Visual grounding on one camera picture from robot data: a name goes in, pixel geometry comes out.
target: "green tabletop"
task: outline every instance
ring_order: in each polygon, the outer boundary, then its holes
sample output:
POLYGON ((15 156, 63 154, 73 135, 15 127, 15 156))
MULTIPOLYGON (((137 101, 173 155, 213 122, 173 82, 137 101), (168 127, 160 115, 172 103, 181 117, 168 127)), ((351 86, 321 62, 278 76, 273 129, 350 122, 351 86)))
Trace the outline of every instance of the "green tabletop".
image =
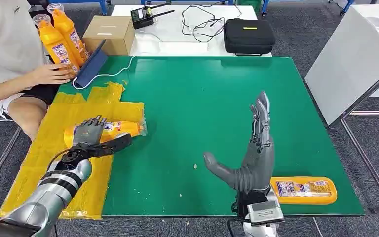
MULTIPOLYGON (((110 57, 100 72, 115 73, 129 60, 110 57)), ((326 176, 338 191, 331 205, 282 205, 284 215, 364 214, 291 58, 136 57, 128 71, 92 85, 123 80, 121 100, 145 103, 148 135, 115 155, 103 216, 234 215, 236 191, 207 170, 202 154, 240 166, 249 104, 262 90, 271 104, 273 175, 326 176)), ((80 92, 86 98, 89 91, 80 92)))

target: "person's arm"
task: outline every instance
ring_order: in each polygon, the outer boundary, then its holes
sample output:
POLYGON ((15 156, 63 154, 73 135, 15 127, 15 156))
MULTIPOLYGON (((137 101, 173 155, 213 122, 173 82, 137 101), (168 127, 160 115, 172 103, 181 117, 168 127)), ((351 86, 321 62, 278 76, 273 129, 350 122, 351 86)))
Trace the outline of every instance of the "person's arm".
POLYGON ((38 67, 34 71, 9 81, 0 83, 0 100, 8 98, 28 87, 32 87, 39 84, 65 84, 70 82, 69 73, 71 70, 58 70, 62 69, 66 65, 49 64, 38 67))

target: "black carrying case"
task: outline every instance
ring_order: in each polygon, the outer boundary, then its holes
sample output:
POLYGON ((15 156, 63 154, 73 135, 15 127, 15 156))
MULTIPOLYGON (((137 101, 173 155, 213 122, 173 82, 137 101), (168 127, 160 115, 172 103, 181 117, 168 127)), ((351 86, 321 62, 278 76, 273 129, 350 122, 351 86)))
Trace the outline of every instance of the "black carrying case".
POLYGON ((267 54, 275 44, 274 32, 265 20, 229 19, 224 40, 226 51, 234 54, 267 54))

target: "gray robotic hand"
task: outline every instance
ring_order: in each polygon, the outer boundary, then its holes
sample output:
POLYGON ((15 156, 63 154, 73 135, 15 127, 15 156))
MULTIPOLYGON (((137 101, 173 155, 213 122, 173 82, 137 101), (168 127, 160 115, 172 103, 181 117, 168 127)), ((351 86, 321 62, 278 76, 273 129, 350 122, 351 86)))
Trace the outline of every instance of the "gray robotic hand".
POLYGON ((217 177, 241 192, 269 189, 274 170, 274 147, 269 133, 269 100, 261 92, 255 103, 251 104, 253 113, 252 136, 248 148, 238 169, 231 169, 216 160, 210 152, 204 153, 207 168, 217 177))
POLYGON ((104 130, 106 118, 103 118, 100 122, 100 115, 96 118, 83 121, 83 123, 76 127, 75 135, 73 137, 73 145, 87 144, 89 146, 99 143, 101 139, 102 131, 104 130))

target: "silver robotic arm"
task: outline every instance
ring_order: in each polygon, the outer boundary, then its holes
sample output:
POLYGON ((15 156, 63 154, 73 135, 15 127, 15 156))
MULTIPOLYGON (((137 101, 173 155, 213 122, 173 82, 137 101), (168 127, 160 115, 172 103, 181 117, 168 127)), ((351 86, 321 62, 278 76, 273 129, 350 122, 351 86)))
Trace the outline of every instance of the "silver robotic arm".
POLYGON ((250 105, 253 113, 252 135, 240 168, 228 168, 218 162, 212 153, 204 153, 207 168, 238 191, 232 210, 244 223, 248 237, 276 237, 278 223, 284 221, 270 185, 274 170, 274 144, 270 135, 269 108, 265 92, 261 92, 254 104, 250 105))
POLYGON ((60 213, 92 173, 91 157, 113 154, 132 144, 130 134, 99 144, 105 118, 84 121, 76 128, 73 146, 49 164, 30 197, 0 219, 0 237, 47 237, 60 213), (65 153, 61 160, 54 161, 65 153))

